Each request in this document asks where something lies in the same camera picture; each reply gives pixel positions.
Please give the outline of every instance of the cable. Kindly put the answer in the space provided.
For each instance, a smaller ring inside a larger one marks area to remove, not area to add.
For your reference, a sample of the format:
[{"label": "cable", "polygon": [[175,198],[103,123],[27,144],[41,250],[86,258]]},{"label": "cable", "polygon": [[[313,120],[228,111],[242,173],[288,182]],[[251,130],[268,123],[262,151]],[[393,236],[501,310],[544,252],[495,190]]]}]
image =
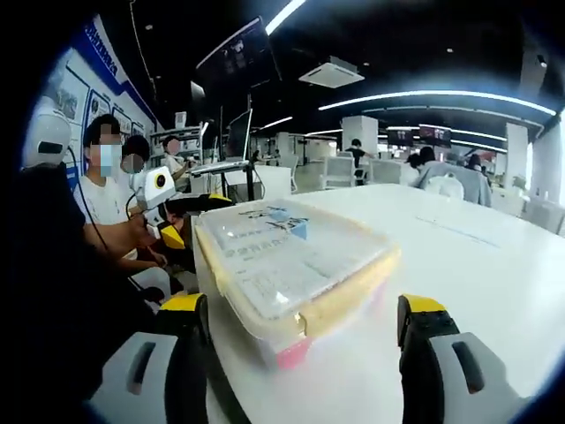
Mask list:
[{"label": "cable", "polygon": [[[67,149],[69,150],[69,152],[71,152],[72,164],[74,165],[75,170],[78,171],[79,167],[77,166],[77,158],[75,157],[74,152],[72,151],[70,146]],[[96,231],[96,234],[98,234],[98,237],[100,238],[100,241],[104,245],[106,252],[108,252],[110,254],[110,250],[108,248],[108,245],[106,244],[106,241],[104,241],[104,237],[101,235],[100,231],[98,230],[98,227],[96,226],[96,223],[94,222],[94,219],[92,218],[92,214],[90,213],[90,210],[88,209],[87,200],[85,199],[85,194],[82,191],[82,185],[80,184],[80,178],[77,178],[77,185],[79,186],[80,198],[82,199],[82,202],[85,205],[85,210],[87,211],[88,218],[90,218],[90,223],[93,225],[94,230]],[[138,284],[138,282],[135,281],[131,276],[128,276],[128,280],[130,280],[130,282],[133,284],[133,286],[136,289],[138,289],[140,292],[144,291],[143,287],[141,287]]]},{"label": "cable", "polygon": [[130,196],[130,198],[127,200],[127,202],[125,203],[125,214],[127,215],[127,219],[130,220],[132,219],[132,216],[130,215],[130,201],[132,201],[132,199],[135,197],[135,193],[132,194],[132,196]]},{"label": "cable", "polygon": [[261,179],[259,173],[257,172],[257,170],[255,169],[255,167],[253,166],[253,170],[255,171],[255,175],[257,176],[257,178],[259,179],[259,182],[261,183],[261,187],[263,187],[263,192],[261,193],[261,199],[265,199],[265,193],[267,192],[267,188],[265,187],[265,185],[263,184],[263,180]]},{"label": "cable", "polygon": [[135,42],[137,42],[138,44],[138,50],[139,50],[139,55],[141,56],[141,62],[143,63],[143,67],[145,68],[145,72],[147,72],[147,77],[149,78],[149,81],[151,82],[151,86],[153,88],[153,96],[155,100],[157,100],[157,87],[155,86],[154,79],[151,78],[151,74],[149,73],[149,68],[147,68],[147,63],[145,61],[145,58],[143,57],[143,51],[141,51],[141,44],[139,43],[138,29],[135,26],[135,18],[133,17],[133,4],[135,2],[136,0],[130,0],[130,14],[132,15],[133,35],[135,35]]}]

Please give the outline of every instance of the office chair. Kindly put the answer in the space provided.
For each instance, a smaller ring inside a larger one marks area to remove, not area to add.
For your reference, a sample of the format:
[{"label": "office chair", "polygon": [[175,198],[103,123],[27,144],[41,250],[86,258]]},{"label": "office chair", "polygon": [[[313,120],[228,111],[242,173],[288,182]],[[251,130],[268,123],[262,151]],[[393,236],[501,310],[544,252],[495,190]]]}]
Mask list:
[{"label": "office chair", "polygon": [[321,189],[355,186],[355,163],[353,157],[325,157]]}]

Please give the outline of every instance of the keyboard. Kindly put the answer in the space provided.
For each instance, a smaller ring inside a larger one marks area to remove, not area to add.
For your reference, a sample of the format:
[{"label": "keyboard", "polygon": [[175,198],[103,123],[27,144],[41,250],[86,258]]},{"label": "keyboard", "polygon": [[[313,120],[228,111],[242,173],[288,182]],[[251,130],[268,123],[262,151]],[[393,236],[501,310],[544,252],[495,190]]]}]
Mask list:
[{"label": "keyboard", "polygon": [[243,169],[249,161],[235,161],[235,162],[216,162],[207,163],[206,165],[195,166],[191,168],[191,174],[194,177],[198,177],[202,174],[216,174],[220,172],[226,172],[231,170],[241,170]]}]

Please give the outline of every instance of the dark hair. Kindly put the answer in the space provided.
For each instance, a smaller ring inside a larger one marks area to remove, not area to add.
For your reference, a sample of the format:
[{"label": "dark hair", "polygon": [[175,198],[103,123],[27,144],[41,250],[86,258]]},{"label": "dark hair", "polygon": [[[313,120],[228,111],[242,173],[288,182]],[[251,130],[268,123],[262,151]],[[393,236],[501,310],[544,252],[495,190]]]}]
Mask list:
[{"label": "dark hair", "polygon": [[410,156],[408,156],[408,159],[406,159],[406,163],[409,163],[412,168],[416,169],[418,166],[422,164],[422,159],[420,158],[420,155],[418,153],[413,153]]},{"label": "dark hair", "polygon": [[94,121],[92,121],[92,124],[90,124],[85,130],[85,135],[82,138],[83,148],[90,148],[90,146],[96,146],[100,144],[103,125],[110,125],[112,134],[120,134],[120,123],[117,121],[116,117],[110,115],[109,113],[100,115],[99,117],[96,117]]},{"label": "dark hair", "polygon": [[428,162],[435,161],[435,153],[429,146],[425,146],[420,150],[420,161],[424,165]]},{"label": "dark hair", "polygon": [[133,135],[127,139],[122,147],[122,157],[128,155],[138,155],[143,159],[143,162],[147,162],[151,155],[151,148],[146,138],[142,135]]},{"label": "dark hair", "polygon": [[476,153],[473,153],[469,158],[469,163],[467,164],[467,168],[470,170],[474,170],[475,166],[480,166],[480,156]]},{"label": "dark hair", "polygon": [[168,136],[165,140],[162,141],[162,146],[166,149],[169,143],[171,143],[173,140],[178,140],[178,138],[174,135]]}]

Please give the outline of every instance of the person's arm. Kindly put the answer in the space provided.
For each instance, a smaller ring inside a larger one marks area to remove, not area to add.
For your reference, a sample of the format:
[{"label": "person's arm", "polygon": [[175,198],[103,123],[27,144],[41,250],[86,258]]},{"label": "person's arm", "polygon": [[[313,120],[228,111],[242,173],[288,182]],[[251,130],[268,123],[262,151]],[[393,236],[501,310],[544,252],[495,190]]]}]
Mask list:
[{"label": "person's arm", "polygon": [[96,247],[99,252],[115,259],[122,258],[136,247],[150,246],[155,242],[147,232],[145,218],[142,215],[114,225],[97,224],[94,227],[93,224],[86,223],[84,233],[88,243]]},{"label": "person's arm", "polygon": [[172,177],[175,181],[177,181],[179,178],[181,178],[185,174],[186,170],[188,169],[188,164],[189,164],[189,162],[185,162],[183,164],[183,167],[180,170],[178,170],[177,172],[174,172],[172,174]]},{"label": "person's arm", "polygon": [[120,258],[117,260],[117,265],[120,269],[137,274],[138,272],[145,271],[146,269],[159,267],[157,262],[152,261],[138,261],[137,259]]},{"label": "person's arm", "polygon": [[143,212],[139,206],[134,206],[133,208],[129,209],[130,216],[138,215]]}]

